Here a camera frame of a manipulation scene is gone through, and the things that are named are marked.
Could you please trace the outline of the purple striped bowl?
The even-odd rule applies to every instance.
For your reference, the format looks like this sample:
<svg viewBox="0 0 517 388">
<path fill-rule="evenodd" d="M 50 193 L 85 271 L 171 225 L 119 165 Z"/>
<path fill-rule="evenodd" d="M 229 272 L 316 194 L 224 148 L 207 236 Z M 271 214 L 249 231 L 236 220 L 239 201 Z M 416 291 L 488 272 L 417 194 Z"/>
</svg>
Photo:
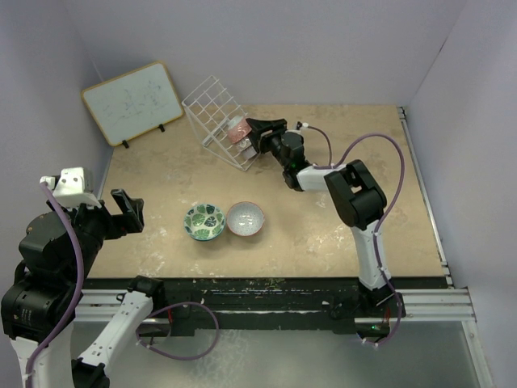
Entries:
<svg viewBox="0 0 517 388">
<path fill-rule="evenodd" d="M 242 160 L 244 160 L 245 162 L 247 162 L 248 160 L 254 158 L 255 156 L 257 155 L 257 151 L 254 149 L 254 147 L 252 145 L 250 145 L 249 147 L 245 148 L 241 153 L 240 153 L 240 157 L 242 158 Z"/>
</svg>

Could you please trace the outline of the brown floral pattern bowl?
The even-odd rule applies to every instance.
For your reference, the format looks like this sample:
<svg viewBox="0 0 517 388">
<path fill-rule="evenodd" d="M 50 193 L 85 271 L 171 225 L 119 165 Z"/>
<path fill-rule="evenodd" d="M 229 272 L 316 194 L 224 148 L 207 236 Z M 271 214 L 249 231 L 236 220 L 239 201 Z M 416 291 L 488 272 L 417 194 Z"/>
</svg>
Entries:
<svg viewBox="0 0 517 388">
<path fill-rule="evenodd" d="M 243 116 L 235 116 L 228 123 L 227 135 L 232 144 L 241 141 L 250 131 L 251 127 Z"/>
</svg>

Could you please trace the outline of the grey speckled bowl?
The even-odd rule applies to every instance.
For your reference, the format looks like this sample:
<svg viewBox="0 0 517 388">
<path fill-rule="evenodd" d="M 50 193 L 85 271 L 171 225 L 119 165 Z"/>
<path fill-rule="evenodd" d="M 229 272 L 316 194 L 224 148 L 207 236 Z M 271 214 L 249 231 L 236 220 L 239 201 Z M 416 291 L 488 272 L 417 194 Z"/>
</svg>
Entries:
<svg viewBox="0 0 517 388">
<path fill-rule="evenodd" d="M 242 201 L 233 205 L 226 215 L 229 230 L 242 237 L 256 235 L 265 222 L 265 216 L 259 206 L 253 202 Z"/>
</svg>

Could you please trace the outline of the white mandala pattern bowl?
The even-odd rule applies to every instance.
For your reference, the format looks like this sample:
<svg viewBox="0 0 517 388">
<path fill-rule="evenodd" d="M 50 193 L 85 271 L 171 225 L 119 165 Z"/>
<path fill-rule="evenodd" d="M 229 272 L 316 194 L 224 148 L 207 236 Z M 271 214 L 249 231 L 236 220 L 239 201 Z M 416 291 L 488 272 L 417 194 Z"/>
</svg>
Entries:
<svg viewBox="0 0 517 388">
<path fill-rule="evenodd" d="M 237 152 L 241 153 L 252 146 L 252 143 L 248 137 L 242 138 L 240 141 L 237 141 L 233 144 L 236 148 Z"/>
</svg>

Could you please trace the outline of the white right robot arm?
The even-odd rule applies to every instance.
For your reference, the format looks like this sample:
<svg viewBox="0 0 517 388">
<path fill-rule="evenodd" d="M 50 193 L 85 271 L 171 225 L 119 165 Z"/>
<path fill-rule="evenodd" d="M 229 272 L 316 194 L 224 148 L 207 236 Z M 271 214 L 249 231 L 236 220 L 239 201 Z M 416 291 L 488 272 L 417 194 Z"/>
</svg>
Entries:
<svg viewBox="0 0 517 388">
<path fill-rule="evenodd" d="M 247 118 L 248 138 L 259 154 L 270 153 L 283 168 L 284 181 L 298 192 L 327 191 L 341 221 L 351 228 L 359 261 L 359 307 L 368 316 L 377 316 L 395 294 L 391 275 L 385 267 L 381 222 L 387 199 L 367 167 L 359 159 L 344 161 L 348 147 L 337 163 L 318 166 L 305 157 L 306 123 L 292 131 L 287 121 Z"/>
</svg>

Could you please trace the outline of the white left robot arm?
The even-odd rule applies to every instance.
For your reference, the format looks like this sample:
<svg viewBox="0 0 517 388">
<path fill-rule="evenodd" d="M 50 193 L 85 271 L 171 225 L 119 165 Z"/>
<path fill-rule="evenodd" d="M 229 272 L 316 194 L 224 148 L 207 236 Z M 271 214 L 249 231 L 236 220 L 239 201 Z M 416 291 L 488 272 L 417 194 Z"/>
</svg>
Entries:
<svg viewBox="0 0 517 388">
<path fill-rule="evenodd" d="M 108 387 L 114 361 L 141 322 L 165 310 L 164 284 L 135 277 L 101 334 L 72 358 L 75 309 L 103 243 L 144 229 L 144 201 L 113 189 L 120 213 L 112 215 L 104 204 L 89 207 L 84 200 L 67 210 L 48 188 L 44 193 L 50 210 L 29 223 L 19 243 L 23 259 L 1 300 L 3 330 L 26 387 Z"/>
</svg>

